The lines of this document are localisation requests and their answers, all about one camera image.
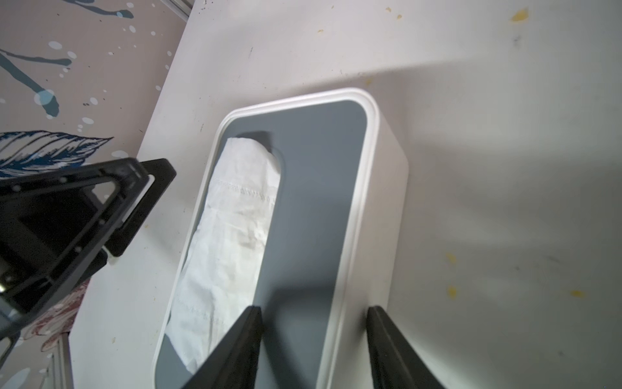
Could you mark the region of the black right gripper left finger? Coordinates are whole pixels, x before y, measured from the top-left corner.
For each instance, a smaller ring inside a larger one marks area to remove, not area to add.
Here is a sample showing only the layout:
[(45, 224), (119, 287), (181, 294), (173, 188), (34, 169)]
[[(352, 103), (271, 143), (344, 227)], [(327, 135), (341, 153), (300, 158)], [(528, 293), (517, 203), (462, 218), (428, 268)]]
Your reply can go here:
[(253, 389), (264, 325), (262, 310), (248, 306), (184, 389)]

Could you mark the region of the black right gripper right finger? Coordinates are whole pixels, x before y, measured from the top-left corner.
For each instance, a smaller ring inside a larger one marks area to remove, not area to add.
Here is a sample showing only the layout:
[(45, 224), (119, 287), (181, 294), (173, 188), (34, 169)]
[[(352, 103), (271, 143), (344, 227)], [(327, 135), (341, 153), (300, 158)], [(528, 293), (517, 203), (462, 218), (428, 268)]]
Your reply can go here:
[(374, 388), (445, 388), (382, 307), (368, 309), (366, 333)]

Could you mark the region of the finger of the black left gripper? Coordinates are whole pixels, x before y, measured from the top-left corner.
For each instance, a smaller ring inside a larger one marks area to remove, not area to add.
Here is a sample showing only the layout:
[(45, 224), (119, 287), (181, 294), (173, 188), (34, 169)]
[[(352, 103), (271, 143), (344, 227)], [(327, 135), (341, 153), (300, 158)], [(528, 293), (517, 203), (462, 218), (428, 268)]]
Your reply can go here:
[(141, 165), (147, 171), (147, 186), (115, 226), (112, 235), (105, 243), (107, 251), (115, 257), (124, 254), (150, 212), (177, 176), (176, 170), (164, 158), (143, 161)]
[(1, 182), (1, 336), (77, 284), (149, 182), (134, 158)]

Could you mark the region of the white tissue box base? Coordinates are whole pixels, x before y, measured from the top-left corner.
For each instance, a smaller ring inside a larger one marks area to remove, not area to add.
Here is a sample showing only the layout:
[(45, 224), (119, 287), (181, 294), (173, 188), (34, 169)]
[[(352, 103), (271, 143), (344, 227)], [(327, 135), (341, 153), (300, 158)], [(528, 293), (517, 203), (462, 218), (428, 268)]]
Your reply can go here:
[[(385, 122), (386, 129), (377, 137), (366, 206), (358, 225), (355, 261), (345, 267), (346, 285), (341, 292), (344, 307), (340, 311), (341, 324), (332, 370), (327, 386), (317, 388), (366, 388), (372, 384), (364, 316), (370, 306), (388, 303), (408, 185), (407, 158), (386, 119)], [(153, 385), (156, 388), (182, 388), (195, 374), (183, 366), (165, 334), (194, 232), (190, 229), (165, 314), (164, 333), (154, 363)]]

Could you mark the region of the grey tissue box lid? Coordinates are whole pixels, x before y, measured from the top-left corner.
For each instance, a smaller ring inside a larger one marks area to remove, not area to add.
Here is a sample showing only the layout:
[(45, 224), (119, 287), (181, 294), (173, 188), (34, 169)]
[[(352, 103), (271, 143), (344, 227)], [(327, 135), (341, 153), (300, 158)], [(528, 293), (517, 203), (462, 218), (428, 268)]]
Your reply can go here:
[(199, 228), (209, 181), (230, 139), (252, 139), (281, 178), (254, 302), (268, 331), (258, 388), (326, 387), (336, 353), (345, 267), (355, 261), (377, 137), (374, 98), (342, 88), (233, 110), (220, 124), (190, 228)]

